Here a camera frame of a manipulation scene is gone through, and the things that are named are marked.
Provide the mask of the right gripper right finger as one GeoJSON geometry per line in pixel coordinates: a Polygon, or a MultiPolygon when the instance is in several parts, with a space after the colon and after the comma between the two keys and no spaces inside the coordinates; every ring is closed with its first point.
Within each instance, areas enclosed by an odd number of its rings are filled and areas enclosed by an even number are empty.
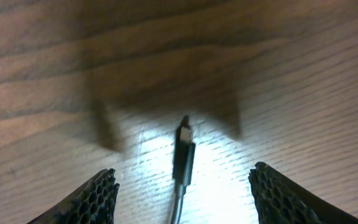
{"type": "Polygon", "coordinates": [[[358,218],[312,194],[264,162],[248,176],[261,224],[358,224],[358,218]]]}

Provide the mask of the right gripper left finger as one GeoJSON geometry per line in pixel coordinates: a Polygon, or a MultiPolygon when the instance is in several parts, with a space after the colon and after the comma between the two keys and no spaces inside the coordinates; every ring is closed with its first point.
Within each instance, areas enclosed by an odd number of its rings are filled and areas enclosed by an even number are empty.
{"type": "Polygon", "coordinates": [[[28,224],[113,224],[120,184],[103,169],[28,224]]]}

